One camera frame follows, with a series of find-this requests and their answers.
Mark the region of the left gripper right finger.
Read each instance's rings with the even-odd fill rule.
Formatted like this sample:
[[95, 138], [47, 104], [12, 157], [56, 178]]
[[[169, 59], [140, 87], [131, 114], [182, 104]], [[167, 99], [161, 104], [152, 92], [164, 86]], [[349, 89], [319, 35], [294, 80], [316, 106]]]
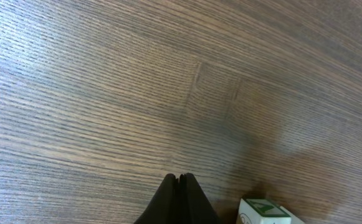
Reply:
[[218, 224], [221, 220], [192, 173], [179, 177], [178, 223]]

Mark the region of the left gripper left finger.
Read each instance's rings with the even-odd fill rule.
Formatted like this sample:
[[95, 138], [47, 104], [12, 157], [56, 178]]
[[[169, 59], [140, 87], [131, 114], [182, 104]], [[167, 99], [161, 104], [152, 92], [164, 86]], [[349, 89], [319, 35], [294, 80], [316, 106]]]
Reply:
[[179, 210], [176, 198], [177, 179], [167, 174], [145, 211], [134, 224], [176, 224], [179, 223]]

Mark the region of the plain white block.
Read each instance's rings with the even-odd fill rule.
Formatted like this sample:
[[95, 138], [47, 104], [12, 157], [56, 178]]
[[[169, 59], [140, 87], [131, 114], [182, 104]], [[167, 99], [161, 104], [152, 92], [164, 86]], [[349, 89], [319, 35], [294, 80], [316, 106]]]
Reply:
[[236, 224], [305, 224], [305, 222], [270, 200], [242, 198]]

